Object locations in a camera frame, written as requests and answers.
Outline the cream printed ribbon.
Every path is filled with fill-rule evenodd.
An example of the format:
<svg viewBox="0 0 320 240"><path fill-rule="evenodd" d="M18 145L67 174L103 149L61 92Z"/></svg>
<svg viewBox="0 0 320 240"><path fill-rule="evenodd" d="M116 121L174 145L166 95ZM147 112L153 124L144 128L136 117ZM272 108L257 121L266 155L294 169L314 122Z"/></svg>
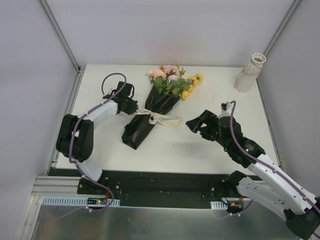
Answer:
<svg viewBox="0 0 320 240"><path fill-rule="evenodd" d="M123 110L120 110L118 115L135 115L135 116L148 116L147 125L154 126L160 124L168 128L178 128L184 123L184 119L180 116L172 116L166 114L160 114L153 112L145 108L138 108L133 113L125 113Z"/></svg>

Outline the black wrapping paper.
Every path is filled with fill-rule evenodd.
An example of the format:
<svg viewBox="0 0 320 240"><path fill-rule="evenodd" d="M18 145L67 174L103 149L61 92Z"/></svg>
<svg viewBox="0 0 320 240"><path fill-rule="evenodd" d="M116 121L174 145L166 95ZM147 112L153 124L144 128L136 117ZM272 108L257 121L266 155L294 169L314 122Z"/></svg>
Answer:
<svg viewBox="0 0 320 240"><path fill-rule="evenodd" d="M156 124L170 128L179 127L183 118L167 115L179 100L179 97L161 95L156 87L153 87L144 108L139 108L130 123L124 127L122 142L136 150Z"/></svg>

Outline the artificial flower bunch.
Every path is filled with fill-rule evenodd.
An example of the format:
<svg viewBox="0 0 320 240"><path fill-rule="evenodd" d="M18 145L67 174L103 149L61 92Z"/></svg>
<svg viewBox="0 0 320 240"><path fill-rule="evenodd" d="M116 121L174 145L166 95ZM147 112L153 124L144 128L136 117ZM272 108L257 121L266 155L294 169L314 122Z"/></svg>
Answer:
<svg viewBox="0 0 320 240"><path fill-rule="evenodd" d="M178 64L160 65L159 68L148 71L146 76L161 96L168 95L185 100L205 78L200 72L189 77L185 76L185 73L186 70Z"/></svg>

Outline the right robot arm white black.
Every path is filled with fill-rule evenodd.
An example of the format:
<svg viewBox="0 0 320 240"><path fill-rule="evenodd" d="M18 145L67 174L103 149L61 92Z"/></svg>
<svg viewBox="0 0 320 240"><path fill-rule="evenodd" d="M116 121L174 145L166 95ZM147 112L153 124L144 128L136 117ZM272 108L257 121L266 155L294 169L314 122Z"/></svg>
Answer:
<svg viewBox="0 0 320 240"><path fill-rule="evenodd" d="M245 137L241 125L230 119L227 111L217 116L205 110L186 125L202 138L217 142L234 162L264 182L260 184L236 170L215 187L217 197L248 197L278 215L300 239L313 235L320 225L319 197L295 183L261 146Z"/></svg>

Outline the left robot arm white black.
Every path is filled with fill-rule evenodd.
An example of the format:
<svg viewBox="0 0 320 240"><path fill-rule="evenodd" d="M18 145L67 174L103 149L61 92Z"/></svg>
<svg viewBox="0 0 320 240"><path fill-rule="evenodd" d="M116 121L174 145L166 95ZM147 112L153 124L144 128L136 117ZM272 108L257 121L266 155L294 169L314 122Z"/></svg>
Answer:
<svg viewBox="0 0 320 240"><path fill-rule="evenodd" d="M103 96L97 106L78 115L68 113L62 119L56 150L90 180L88 188L96 195L105 191L106 183L100 179L103 171L93 154L95 129L121 112L134 114L138 110L138 102L133 100L134 94L132 84L120 81L117 88Z"/></svg>

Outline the white ribbed ceramic vase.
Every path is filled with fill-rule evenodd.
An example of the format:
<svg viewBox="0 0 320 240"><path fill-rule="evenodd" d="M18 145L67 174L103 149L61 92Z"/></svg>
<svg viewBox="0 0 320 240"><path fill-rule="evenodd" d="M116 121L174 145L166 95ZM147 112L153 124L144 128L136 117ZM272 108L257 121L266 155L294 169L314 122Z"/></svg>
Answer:
<svg viewBox="0 0 320 240"><path fill-rule="evenodd" d="M249 63L236 76L234 88L240 93L247 93L263 70L267 58L261 53L254 53Z"/></svg>

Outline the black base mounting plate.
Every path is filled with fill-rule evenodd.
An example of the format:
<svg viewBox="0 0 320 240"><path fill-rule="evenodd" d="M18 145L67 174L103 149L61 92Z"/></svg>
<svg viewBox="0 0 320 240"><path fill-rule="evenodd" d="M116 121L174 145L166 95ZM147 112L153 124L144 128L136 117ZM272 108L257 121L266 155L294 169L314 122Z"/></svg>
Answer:
<svg viewBox="0 0 320 240"><path fill-rule="evenodd" d="M209 209L219 200L243 202L234 190L224 190L226 174L103 170L100 186L81 178L77 193L107 196L122 207Z"/></svg>

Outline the left aluminium frame post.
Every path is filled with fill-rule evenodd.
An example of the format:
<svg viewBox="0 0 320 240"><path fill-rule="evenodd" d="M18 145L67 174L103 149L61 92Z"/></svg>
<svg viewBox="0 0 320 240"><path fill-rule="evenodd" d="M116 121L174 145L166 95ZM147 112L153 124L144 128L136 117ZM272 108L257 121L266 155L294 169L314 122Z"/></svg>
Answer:
<svg viewBox="0 0 320 240"><path fill-rule="evenodd" d="M67 41L67 39L65 38L65 35L48 3L47 0L38 0L38 3L40 4L41 9L43 10L50 26L53 29L53 32L57 38L57 40L59 41L63 51L65 52L69 62L71 63L72 67L74 68L74 70L79 73L81 71L81 66L79 65L78 61L75 58L75 55Z"/></svg>

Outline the aluminium front rail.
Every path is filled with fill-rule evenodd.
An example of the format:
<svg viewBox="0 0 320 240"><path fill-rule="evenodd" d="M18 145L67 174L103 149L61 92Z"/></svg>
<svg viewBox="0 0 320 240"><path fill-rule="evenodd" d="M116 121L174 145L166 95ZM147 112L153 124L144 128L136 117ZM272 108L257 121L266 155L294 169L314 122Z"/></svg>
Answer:
<svg viewBox="0 0 320 240"><path fill-rule="evenodd" d="M38 176L32 188L34 196L74 196L77 195L80 177Z"/></svg>

